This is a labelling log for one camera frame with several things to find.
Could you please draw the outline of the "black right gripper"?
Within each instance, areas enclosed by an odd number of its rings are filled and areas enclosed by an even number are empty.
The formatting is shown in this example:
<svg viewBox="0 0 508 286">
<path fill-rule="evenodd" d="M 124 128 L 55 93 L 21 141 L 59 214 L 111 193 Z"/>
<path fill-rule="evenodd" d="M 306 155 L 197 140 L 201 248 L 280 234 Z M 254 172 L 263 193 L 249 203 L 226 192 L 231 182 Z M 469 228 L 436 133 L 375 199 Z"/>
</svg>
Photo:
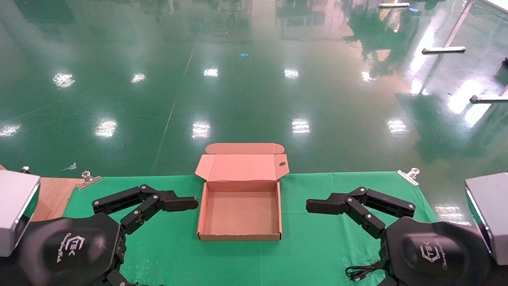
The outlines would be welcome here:
<svg viewBox="0 0 508 286">
<path fill-rule="evenodd" d="M 477 228 L 403 217 L 381 239 L 377 286 L 495 286 L 497 263 Z"/>
</svg>

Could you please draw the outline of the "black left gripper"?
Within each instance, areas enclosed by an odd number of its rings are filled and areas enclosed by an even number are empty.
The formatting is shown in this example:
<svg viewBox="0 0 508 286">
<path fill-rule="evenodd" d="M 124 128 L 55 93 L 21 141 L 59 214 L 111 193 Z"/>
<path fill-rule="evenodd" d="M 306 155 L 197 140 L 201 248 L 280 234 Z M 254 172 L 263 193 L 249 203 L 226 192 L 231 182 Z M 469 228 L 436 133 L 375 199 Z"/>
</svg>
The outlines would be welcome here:
<svg viewBox="0 0 508 286">
<path fill-rule="evenodd" d="M 144 184 L 96 199 L 92 207 L 95 215 L 87 218 L 30 224 L 16 247 L 16 285 L 137 286 L 119 271 L 125 254 L 122 234 L 131 235 L 159 211 L 196 209 L 198 199 Z M 108 216 L 129 207 L 134 210 L 120 225 Z"/>
</svg>

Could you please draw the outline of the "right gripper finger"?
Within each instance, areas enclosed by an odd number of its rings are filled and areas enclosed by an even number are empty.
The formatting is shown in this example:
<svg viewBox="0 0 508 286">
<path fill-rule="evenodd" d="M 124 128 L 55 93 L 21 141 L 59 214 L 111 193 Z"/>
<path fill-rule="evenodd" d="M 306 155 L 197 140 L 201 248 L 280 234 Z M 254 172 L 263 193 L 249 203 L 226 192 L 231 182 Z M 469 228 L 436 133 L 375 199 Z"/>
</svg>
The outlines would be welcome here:
<svg viewBox="0 0 508 286">
<path fill-rule="evenodd" d="M 377 192 L 366 187 L 358 187 L 350 193 L 332 193 L 328 199 L 308 199 L 308 213 L 329 215 L 348 215 L 374 239 L 382 237 L 385 224 L 368 209 L 397 217 L 413 217 L 416 207 L 413 203 Z"/>
</svg>

